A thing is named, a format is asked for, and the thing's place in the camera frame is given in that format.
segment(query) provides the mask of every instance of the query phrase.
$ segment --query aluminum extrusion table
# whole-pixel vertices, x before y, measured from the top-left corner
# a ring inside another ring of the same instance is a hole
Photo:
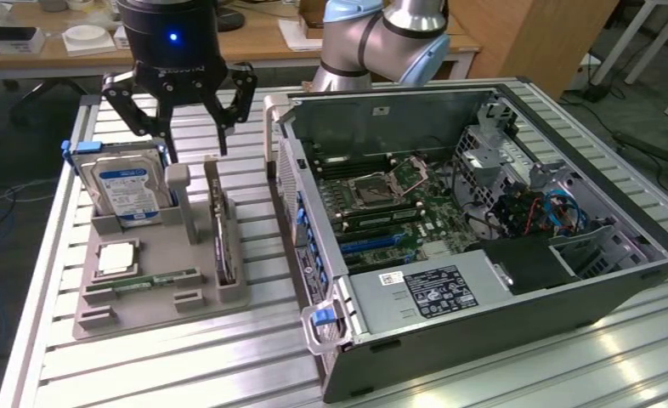
[[[663,193],[533,85],[513,79],[507,84],[668,230]],[[219,163],[223,188],[238,201],[251,283],[251,302],[243,311],[123,336],[73,339],[91,203],[70,168],[63,168],[5,373],[1,407],[322,406],[261,158],[262,97],[297,90],[258,90],[249,122],[229,137],[230,155]],[[223,102],[229,101],[231,94],[221,94]],[[145,96],[137,101],[147,109],[154,106]],[[179,160],[190,165],[194,177],[189,187],[193,200],[205,199],[201,158],[217,152],[214,132],[201,107],[175,110],[173,133]],[[111,140],[129,135],[109,104],[85,99],[73,138]],[[523,127],[519,137],[546,161],[553,150],[539,136]],[[594,325],[334,406],[635,406],[655,402],[668,406],[668,281]]]

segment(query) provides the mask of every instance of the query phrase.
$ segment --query warning label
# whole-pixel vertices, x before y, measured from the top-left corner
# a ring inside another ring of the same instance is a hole
[[[478,305],[455,266],[407,275],[403,280],[419,313],[427,319]]]

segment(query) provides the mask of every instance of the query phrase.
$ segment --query circuit board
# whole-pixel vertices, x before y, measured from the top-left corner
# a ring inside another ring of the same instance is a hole
[[[461,253],[478,241],[434,171],[407,162],[389,173],[318,179],[351,274]]]

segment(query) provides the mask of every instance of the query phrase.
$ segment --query desk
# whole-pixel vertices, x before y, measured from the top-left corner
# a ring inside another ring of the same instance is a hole
[[[431,86],[458,83],[431,82]],[[537,87],[517,81],[505,84],[668,231],[668,196]],[[230,155],[219,164],[222,187],[238,202],[253,293],[249,307],[238,312],[82,342],[73,339],[91,201],[63,166],[0,408],[95,403],[323,408],[262,163],[262,97],[295,91],[299,88],[258,89],[250,120],[227,138]],[[221,91],[219,97],[226,103],[231,92]],[[154,109],[153,99],[139,95],[138,101]],[[193,175],[190,200],[206,200],[201,160],[217,152],[215,129],[199,106],[177,108],[174,117],[179,161]],[[517,125],[530,151],[542,160],[551,157],[542,136],[521,119]],[[122,134],[129,130],[109,104],[82,100],[71,139],[103,140]],[[335,407],[641,406],[649,401],[668,406],[668,281],[591,326],[375,390]]]
[[[250,7],[291,17],[297,14],[293,6],[279,3]],[[245,15],[246,23],[241,29],[219,33],[219,49],[227,62],[247,61],[255,68],[318,65],[319,51],[294,52],[285,46],[277,28],[278,17],[251,9],[235,8],[235,10]],[[133,60],[127,50],[83,57],[66,55],[59,34],[69,27],[69,21],[83,18],[82,12],[66,10],[59,13],[43,13],[38,3],[17,3],[11,9],[11,16],[25,26],[42,28],[50,33],[50,37],[46,38],[46,44],[38,55],[0,55],[0,79],[82,77],[129,71]],[[479,51],[479,44],[465,34],[458,24],[451,24],[449,33],[451,43],[446,60],[454,62],[449,77],[463,79],[474,54]]]

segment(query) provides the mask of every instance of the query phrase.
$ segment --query hard drive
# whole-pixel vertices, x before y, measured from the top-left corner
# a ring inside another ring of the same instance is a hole
[[[122,227],[161,222],[173,199],[163,183],[163,156],[149,141],[79,142],[71,164],[94,203],[95,216],[115,215]]]

